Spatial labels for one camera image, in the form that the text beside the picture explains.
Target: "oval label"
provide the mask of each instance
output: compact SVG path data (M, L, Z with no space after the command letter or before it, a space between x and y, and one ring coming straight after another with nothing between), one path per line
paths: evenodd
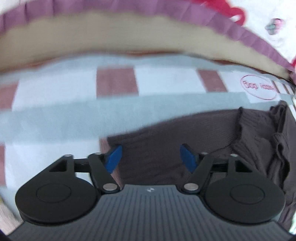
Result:
M256 75L246 75L241 79L246 92L263 100L273 100L277 92L271 81Z

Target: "gray ribbed panel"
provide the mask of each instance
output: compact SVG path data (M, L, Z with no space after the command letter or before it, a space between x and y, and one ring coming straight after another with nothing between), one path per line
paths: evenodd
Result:
M173 185L126 185L104 195L83 218L62 226L25 222L13 241L286 241L291 234L275 222L257 226L227 223L212 215L197 196L184 195Z

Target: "dark brown fabric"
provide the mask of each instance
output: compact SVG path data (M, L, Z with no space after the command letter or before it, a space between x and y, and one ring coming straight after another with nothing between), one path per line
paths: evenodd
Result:
M289 230L296 210L296 124L281 101L270 111L222 110L169 120L130 134L109 137L123 146L119 164L124 184L183 185L190 173L179 148L227 158L237 153L283 189L286 206L279 223Z

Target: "silver screw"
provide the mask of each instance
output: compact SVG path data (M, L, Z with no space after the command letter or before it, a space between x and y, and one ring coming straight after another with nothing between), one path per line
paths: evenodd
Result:
M117 185L114 183L106 183L103 185L103 189L106 191L114 191L117 189Z
M198 185L195 184L195 183L186 183L184 185L184 188L187 190L187 191L196 191L198 189Z

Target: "purple pleated trim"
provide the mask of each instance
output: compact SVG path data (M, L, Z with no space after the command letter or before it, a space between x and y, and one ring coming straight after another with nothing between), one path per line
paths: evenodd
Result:
M44 16L79 13L91 9L109 12L133 12L145 16L165 15L174 20L206 26L215 32L240 41L258 53L267 56L276 64L292 71L296 83L295 69L265 40L237 25L227 17L202 5L182 0L35 0L0 16L0 34L18 25Z

